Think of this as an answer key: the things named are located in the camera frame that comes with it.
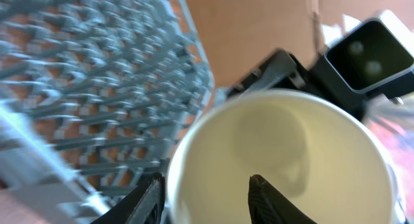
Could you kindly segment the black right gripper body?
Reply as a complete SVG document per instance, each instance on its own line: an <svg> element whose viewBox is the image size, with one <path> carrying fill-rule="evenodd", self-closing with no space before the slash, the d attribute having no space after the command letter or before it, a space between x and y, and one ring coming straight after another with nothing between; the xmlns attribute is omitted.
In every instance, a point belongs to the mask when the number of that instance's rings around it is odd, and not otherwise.
<svg viewBox="0 0 414 224"><path fill-rule="evenodd" d="M254 91L292 89L325 99L357 120L367 112L367 97L355 93L323 56L310 69L290 52L276 49L226 92L227 98Z"/></svg>

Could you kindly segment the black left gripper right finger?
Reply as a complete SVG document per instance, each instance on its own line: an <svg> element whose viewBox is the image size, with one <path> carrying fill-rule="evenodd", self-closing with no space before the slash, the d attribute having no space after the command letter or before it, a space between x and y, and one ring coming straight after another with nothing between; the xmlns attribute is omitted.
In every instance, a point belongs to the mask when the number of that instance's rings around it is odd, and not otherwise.
<svg viewBox="0 0 414 224"><path fill-rule="evenodd" d="M252 224L316 224L258 174L249 179L248 207Z"/></svg>

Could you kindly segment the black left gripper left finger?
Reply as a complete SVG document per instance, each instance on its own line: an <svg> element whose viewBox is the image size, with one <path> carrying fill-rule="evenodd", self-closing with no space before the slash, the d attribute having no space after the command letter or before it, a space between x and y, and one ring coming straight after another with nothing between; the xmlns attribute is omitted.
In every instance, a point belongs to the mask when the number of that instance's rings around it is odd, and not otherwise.
<svg viewBox="0 0 414 224"><path fill-rule="evenodd" d="M165 185L165 177L160 173L153 173L91 224L161 224Z"/></svg>

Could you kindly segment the white cup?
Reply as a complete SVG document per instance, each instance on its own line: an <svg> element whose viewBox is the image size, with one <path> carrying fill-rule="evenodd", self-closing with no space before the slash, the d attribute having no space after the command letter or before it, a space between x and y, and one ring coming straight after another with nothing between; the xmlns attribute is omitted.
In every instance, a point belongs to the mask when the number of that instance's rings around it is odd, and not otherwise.
<svg viewBox="0 0 414 224"><path fill-rule="evenodd" d="M250 223L261 175L317 223L394 223L396 183L381 142L354 117L307 93L274 89L205 114L170 161L174 223Z"/></svg>

